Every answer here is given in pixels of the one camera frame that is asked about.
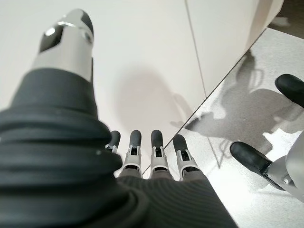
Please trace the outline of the left robot hand dark glove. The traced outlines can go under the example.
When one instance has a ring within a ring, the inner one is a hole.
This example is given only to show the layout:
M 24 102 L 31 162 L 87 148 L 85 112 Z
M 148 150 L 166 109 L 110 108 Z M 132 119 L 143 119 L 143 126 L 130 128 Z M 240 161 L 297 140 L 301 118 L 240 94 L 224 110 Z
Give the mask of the left robot hand dark glove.
M 99 121 L 94 29 L 81 9 L 43 33 L 10 107 L 0 113 L 3 228 L 234 228 L 236 223 L 177 137 L 182 180 L 150 179 L 115 152 Z

